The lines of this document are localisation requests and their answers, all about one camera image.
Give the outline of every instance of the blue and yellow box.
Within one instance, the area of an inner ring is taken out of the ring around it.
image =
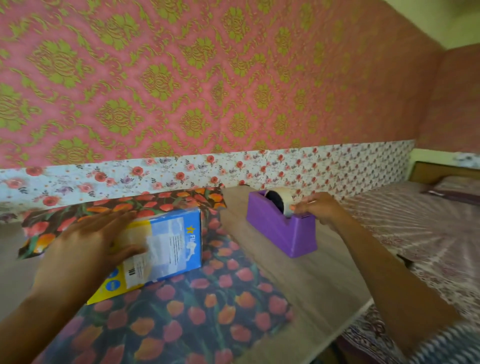
[[[176,210],[133,221],[115,239],[112,249],[130,244],[144,245],[148,251],[117,266],[87,304],[201,267],[200,209]]]

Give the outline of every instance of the tape roll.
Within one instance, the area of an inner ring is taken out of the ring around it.
[[[293,215],[290,206],[293,202],[293,191],[286,187],[275,187],[265,193],[265,197],[274,203],[280,212],[287,218]]]

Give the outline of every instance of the headboard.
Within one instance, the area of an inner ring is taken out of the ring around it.
[[[428,162],[415,162],[408,180],[424,184],[435,184],[446,176],[470,177],[480,180],[480,170]]]

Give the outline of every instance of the pillow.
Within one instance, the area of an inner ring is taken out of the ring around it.
[[[208,187],[141,194],[32,212],[22,222],[27,241],[19,249],[18,257],[25,259],[41,255],[53,239],[71,224],[88,216],[99,214],[108,208],[114,211],[136,210],[138,211],[137,218],[147,218],[174,209],[197,206],[203,211],[227,207],[220,187]]]
[[[480,180],[469,177],[447,176],[427,193],[449,200],[480,205]]]

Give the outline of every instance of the sleeve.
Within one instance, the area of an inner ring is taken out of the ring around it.
[[[480,363],[480,333],[471,324],[459,322],[424,342],[409,363]]]

